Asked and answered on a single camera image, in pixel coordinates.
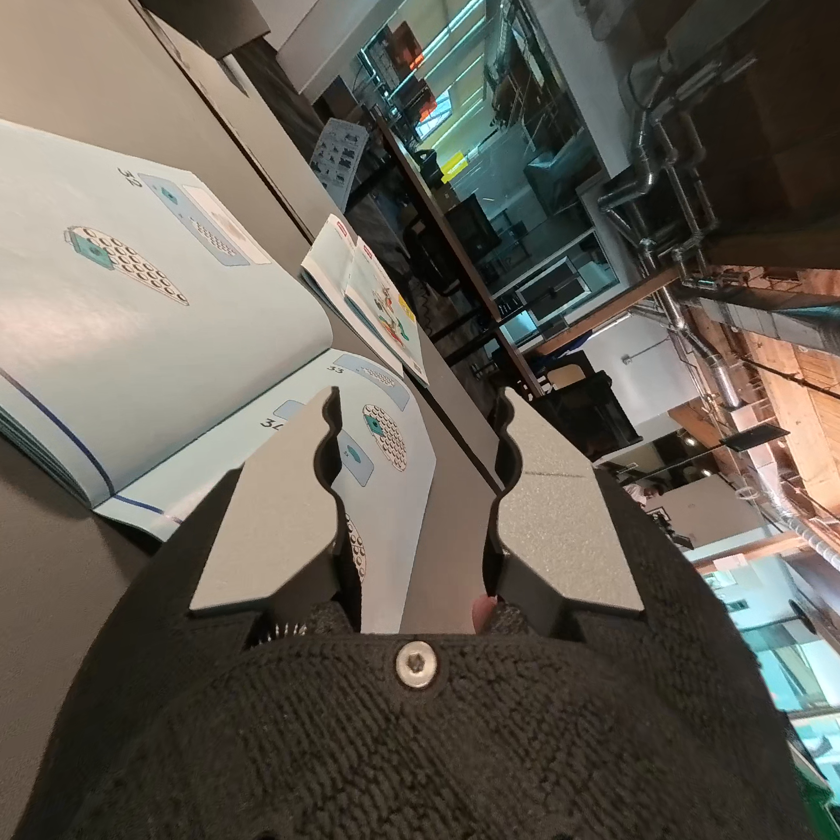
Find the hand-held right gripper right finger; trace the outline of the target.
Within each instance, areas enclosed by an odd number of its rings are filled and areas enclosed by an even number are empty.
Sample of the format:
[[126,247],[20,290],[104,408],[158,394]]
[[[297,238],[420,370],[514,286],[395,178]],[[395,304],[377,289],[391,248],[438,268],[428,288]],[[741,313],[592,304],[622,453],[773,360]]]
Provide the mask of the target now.
[[486,591],[541,636],[579,636],[583,614],[635,621],[638,592],[592,462],[510,387],[498,395]]

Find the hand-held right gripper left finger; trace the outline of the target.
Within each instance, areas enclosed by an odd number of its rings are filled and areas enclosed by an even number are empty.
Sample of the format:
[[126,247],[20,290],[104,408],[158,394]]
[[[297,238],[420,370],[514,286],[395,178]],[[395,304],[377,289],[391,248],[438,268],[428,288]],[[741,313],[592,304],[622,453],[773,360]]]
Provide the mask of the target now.
[[192,616],[253,612],[273,634],[302,634],[319,605],[336,602],[361,630],[358,534],[333,489],[342,430],[340,391],[328,386],[233,473]]

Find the light blue instruction booklet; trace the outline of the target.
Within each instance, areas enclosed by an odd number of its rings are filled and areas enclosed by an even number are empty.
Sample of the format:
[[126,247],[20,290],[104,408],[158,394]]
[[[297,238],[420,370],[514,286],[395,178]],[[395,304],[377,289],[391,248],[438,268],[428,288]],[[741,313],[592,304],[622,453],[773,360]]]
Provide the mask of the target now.
[[99,516],[171,538],[337,387],[361,631],[403,620],[436,458],[383,342],[320,302],[196,175],[2,122],[2,434]]

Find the black hanging ceiling panel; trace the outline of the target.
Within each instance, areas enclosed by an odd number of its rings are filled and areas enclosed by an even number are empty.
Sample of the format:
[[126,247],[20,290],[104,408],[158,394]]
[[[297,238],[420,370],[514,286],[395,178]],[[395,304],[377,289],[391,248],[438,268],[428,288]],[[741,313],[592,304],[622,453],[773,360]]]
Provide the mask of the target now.
[[788,430],[772,423],[760,423],[724,437],[720,441],[720,446],[742,454],[754,448],[768,445],[773,441],[784,439],[789,434]]

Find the closed instruction booklet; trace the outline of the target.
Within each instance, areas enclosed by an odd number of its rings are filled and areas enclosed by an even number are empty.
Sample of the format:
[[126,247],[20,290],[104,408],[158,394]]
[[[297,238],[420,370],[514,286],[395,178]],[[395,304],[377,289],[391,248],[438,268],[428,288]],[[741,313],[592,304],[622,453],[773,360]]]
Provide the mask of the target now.
[[402,363],[373,328],[344,299],[354,256],[350,229],[331,214],[301,262],[300,277],[341,318],[341,320],[400,378]]
[[403,367],[428,386],[415,314],[362,237],[353,247],[343,295]]

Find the long wooden table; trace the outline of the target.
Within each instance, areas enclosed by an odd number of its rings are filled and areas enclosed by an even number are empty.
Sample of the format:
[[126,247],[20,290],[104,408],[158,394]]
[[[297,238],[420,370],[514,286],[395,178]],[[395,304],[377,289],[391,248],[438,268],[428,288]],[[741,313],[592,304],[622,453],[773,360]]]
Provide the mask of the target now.
[[529,364],[526,362],[520,350],[503,332],[502,327],[505,320],[501,316],[498,306],[490,295],[486,284],[481,279],[478,270],[472,264],[465,248],[456,237],[453,228],[440,211],[431,192],[429,192],[424,181],[417,173],[415,166],[406,157],[403,147],[387,125],[382,114],[379,110],[375,109],[371,112],[371,116],[381,135],[385,152],[388,153],[391,163],[395,164],[396,169],[400,172],[404,180],[407,194],[411,198],[417,215],[423,220],[426,228],[434,231],[443,240],[443,251],[455,262],[456,276],[460,285],[471,291],[478,302],[478,306],[472,309],[469,314],[461,316],[455,322],[449,324],[444,330],[436,333],[430,340],[436,342],[449,335],[461,326],[464,326],[467,321],[474,318],[477,314],[486,315],[489,319],[488,329],[478,333],[477,336],[458,348],[455,352],[446,356],[444,362],[448,367],[452,367],[455,364],[467,360],[468,357],[481,350],[489,341],[495,340],[499,345],[502,355],[515,368],[518,379],[522,383],[526,393],[535,399],[541,398],[543,396],[543,389],[538,378],[531,371]]

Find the white printed sign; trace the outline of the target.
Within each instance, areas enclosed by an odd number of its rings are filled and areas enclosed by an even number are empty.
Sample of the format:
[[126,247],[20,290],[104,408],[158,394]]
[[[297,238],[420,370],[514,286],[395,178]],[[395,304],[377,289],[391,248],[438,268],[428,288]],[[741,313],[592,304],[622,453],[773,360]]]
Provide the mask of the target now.
[[312,153],[310,167],[342,213],[368,139],[364,126],[331,118],[325,123]]

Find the green plastic bin stack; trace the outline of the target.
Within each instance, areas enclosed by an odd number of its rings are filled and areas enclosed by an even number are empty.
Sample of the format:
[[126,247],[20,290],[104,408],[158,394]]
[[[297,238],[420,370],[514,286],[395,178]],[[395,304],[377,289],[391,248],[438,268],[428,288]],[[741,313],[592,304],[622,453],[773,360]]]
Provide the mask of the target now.
[[793,747],[790,752],[797,789],[814,836],[819,839],[838,839],[839,827],[833,815],[833,789],[808,759]]

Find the silver ventilation ducts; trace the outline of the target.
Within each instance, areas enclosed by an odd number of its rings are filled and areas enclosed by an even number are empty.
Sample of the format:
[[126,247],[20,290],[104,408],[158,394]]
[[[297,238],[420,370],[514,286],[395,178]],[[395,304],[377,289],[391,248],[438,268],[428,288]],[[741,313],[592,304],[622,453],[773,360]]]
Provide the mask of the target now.
[[667,174],[689,236],[663,251],[674,268],[658,310],[631,310],[705,358],[728,405],[728,365],[690,329],[674,283],[731,329],[838,359],[838,295],[723,287],[711,271],[838,270],[838,2],[694,2],[665,43],[640,90],[628,78],[645,178],[601,207],[613,216]]

